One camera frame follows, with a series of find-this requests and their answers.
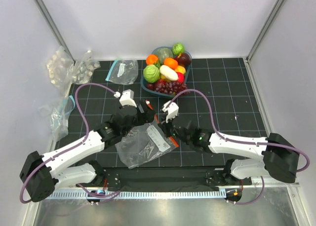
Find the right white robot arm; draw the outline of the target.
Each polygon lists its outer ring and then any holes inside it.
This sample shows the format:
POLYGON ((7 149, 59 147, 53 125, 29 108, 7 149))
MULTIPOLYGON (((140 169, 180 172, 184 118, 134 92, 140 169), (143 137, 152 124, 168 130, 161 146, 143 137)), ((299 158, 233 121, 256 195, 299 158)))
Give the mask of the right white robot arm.
POLYGON ((229 159, 226 162, 222 178, 229 185, 240 179, 266 175, 284 183, 296 180, 299 154, 277 133, 271 133, 267 138, 217 134, 180 117, 162 121, 159 127, 166 137, 176 137, 194 151, 243 156, 244 160, 229 159))

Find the clear bag with orange zipper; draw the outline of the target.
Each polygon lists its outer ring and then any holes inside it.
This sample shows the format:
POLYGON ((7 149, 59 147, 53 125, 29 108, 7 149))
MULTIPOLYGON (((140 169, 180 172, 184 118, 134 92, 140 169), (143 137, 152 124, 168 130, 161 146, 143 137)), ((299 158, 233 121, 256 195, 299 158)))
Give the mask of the clear bag with orange zipper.
POLYGON ((154 115, 152 122, 132 128, 115 144, 121 162, 129 169, 155 160, 179 147, 172 137, 163 134, 158 124, 158 117, 154 115))

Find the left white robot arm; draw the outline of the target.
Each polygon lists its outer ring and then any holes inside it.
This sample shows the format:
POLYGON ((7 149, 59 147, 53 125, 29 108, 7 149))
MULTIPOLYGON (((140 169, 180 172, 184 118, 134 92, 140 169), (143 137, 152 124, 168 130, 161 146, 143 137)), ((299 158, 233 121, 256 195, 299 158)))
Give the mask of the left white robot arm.
POLYGON ((147 100, 141 100, 135 106, 124 105, 108 121, 101 123, 83 138, 46 154, 40 155, 37 151, 30 153, 20 172, 23 182, 20 201, 26 203, 23 198, 25 191, 30 201, 40 202, 65 184, 102 185, 105 173, 96 161, 86 164, 83 170, 72 165, 120 143, 132 128, 153 122, 155 115, 147 100))

